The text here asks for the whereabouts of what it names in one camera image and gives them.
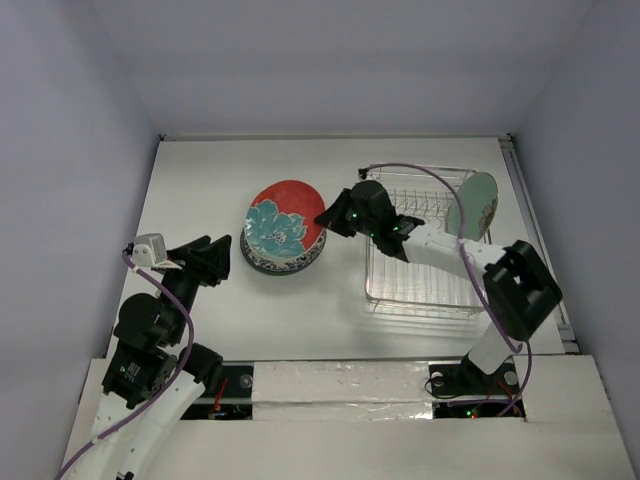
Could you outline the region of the dark blue patterned plate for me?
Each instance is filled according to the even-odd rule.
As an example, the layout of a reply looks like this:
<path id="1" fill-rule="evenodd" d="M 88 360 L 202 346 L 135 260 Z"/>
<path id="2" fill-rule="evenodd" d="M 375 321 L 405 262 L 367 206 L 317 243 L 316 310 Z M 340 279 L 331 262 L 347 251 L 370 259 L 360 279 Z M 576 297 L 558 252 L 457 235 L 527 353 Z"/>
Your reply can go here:
<path id="1" fill-rule="evenodd" d="M 241 233 L 240 251 L 246 262 L 256 271 L 271 276 L 286 276 L 298 273 L 310 266 L 322 253 L 326 239 L 327 233 L 323 231 L 314 245 L 303 255 L 288 259 L 270 259 L 253 252 L 245 234 Z"/>

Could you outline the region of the teal blue plate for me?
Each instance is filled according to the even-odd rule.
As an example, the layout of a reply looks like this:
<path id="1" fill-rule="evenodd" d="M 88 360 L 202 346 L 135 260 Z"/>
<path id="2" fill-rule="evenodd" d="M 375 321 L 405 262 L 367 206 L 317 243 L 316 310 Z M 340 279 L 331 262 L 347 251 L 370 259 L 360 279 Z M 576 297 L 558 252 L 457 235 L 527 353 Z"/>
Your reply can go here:
<path id="1" fill-rule="evenodd" d="M 259 256 L 252 251 L 242 251 L 242 255 L 254 270 L 270 276 L 288 276 L 299 273 L 319 258 L 319 254 L 317 254 L 273 260 Z"/>

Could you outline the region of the green floral plate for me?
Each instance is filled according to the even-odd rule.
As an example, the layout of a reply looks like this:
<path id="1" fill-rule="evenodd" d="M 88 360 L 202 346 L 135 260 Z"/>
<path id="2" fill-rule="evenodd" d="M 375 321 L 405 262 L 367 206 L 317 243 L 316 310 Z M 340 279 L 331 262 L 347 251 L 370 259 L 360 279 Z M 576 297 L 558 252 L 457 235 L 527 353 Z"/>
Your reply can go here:
<path id="1" fill-rule="evenodd" d="M 474 173 L 461 184 L 457 195 L 462 207 L 459 207 L 456 199 L 451 201 L 445 217 L 445 231 L 451 235 L 459 233 L 461 211 L 464 211 L 464 238 L 483 240 L 498 207 L 496 180 L 489 173 Z"/>

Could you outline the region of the red plate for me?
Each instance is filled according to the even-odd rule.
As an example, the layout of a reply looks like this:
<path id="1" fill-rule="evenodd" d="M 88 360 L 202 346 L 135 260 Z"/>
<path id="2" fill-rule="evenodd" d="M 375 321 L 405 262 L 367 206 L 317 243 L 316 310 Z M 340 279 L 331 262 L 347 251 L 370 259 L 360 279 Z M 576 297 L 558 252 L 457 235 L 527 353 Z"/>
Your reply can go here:
<path id="1" fill-rule="evenodd" d="M 315 218 L 325 211 L 320 193 L 308 183 L 282 180 L 267 186 L 252 201 L 243 228 L 248 249 L 260 259 L 301 259 L 325 241 Z"/>

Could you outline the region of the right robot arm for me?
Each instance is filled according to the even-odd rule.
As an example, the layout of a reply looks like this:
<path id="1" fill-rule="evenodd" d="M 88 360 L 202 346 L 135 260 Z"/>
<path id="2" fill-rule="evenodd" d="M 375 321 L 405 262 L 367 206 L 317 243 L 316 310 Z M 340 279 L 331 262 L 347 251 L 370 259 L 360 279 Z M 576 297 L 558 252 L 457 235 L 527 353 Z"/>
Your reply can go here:
<path id="1" fill-rule="evenodd" d="M 315 219 L 342 237 L 369 237 L 384 255 L 468 279 L 490 324 L 459 363 L 430 369 L 437 398 L 483 395 L 515 354 L 561 303 L 562 291 L 535 248 L 522 240 L 500 247 L 439 231 L 396 212 L 381 183 L 364 180 L 343 190 Z"/>

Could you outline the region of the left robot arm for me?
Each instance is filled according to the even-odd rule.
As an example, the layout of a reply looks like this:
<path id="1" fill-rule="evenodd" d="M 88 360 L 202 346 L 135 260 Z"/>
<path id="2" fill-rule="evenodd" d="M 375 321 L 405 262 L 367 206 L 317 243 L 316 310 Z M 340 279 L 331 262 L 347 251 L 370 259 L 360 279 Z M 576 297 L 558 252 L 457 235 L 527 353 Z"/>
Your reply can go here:
<path id="1" fill-rule="evenodd" d="M 231 245 L 202 236 L 168 249 L 152 233 L 124 248 L 125 265 L 157 292 L 122 303 L 89 439 L 58 478 L 145 478 L 187 409 L 219 388 L 223 358 L 195 342 L 190 312 L 200 288 L 228 279 Z"/>

